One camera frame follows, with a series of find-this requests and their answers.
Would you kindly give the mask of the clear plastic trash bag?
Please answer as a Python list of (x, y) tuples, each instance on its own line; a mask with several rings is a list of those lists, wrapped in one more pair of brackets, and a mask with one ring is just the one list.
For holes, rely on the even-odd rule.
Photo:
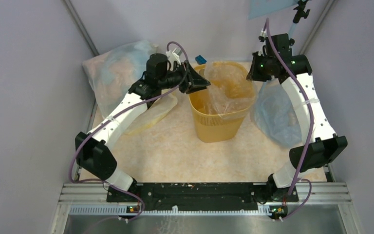
[(232, 61), (212, 61), (204, 67), (204, 78), (211, 85), (205, 90), (204, 112), (222, 120), (245, 117), (256, 100), (254, 84), (247, 80), (248, 70)]

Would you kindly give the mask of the yellow plastic trash bin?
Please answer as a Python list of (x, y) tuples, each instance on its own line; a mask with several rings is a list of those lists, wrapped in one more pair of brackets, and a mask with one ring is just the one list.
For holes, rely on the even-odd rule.
[[(205, 65), (198, 65), (195, 67), (195, 71), (203, 77), (204, 67)], [(206, 89), (189, 95), (189, 102), (197, 137), (206, 143), (225, 141), (233, 138), (245, 117), (233, 120), (222, 120), (216, 115), (206, 114), (204, 112), (203, 104), (205, 90)]]

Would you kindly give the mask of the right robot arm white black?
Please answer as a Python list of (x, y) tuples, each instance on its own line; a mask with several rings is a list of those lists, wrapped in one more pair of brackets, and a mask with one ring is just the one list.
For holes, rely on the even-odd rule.
[(260, 52), (253, 53), (247, 80), (279, 80), (290, 98), (305, 140), (304, 146), (290, 149), (289, 160), (269, 176), (271, 184), (266, 187), (266, 195), (272, 201), (279, 201), (286, 194), (285, 188), (293, 188), (315, 168), (333, 162), (348, 141), (345, 136), (338, 136), (329, 123), (316, 93), (308, 58), (292, 54), (293, 40), (288, 34), (261, 33), (259, 41), (264, 45)]

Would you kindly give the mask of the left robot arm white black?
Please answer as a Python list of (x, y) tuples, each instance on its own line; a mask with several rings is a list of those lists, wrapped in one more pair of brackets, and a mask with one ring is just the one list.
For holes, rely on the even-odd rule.
[(111, 114), (88, 133), (80, 132), (76, 136), (75, 162), (102, 182), (114, 186), (124, 201), (134, 200), (136, 181), (119, 169), (111, 148), (156, 100), (176, 89), (191, 94), (210, 85), (210, 81), (199, 75), (188, 60), (170, 61), (165, 54), (150, 55), (141, 78), (129, 88)]

